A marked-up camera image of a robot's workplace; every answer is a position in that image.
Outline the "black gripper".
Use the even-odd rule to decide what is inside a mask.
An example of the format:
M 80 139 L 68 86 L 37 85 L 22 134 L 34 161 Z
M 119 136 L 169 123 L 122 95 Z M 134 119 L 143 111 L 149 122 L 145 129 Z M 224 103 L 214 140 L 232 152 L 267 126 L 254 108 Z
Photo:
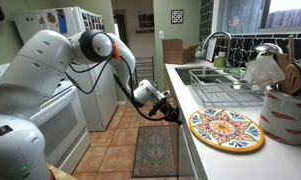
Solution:
M 167 98 L 162 98 L 154 104 L 152 109 L 149 111 L 148 116 L 151 117 L 156 115 L 156 112 L 160 111 L 168 122 L 174 122 L 181 125 L 182 122 L 179 119 L 179 109 L 173 107 Z

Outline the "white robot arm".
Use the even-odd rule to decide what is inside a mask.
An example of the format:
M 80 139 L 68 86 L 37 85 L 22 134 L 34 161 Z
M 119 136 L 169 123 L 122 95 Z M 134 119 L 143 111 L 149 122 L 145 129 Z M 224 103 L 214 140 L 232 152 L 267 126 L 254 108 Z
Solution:
M 180 122 L 167 91 L 159 91 L 149 80 L 130 88 L 136 59 L 116 35 L 92 29 L 65 37 L 41 30 L 24 44 L 0 78 L 0 180 L 52 179 L 44 136 L 30 117 L 52 97 L 69 65 L 102 62 L 114 68 L 115 81 L 135 108 L 153 103 L 148 120 L 161 112 L 163 120 Z

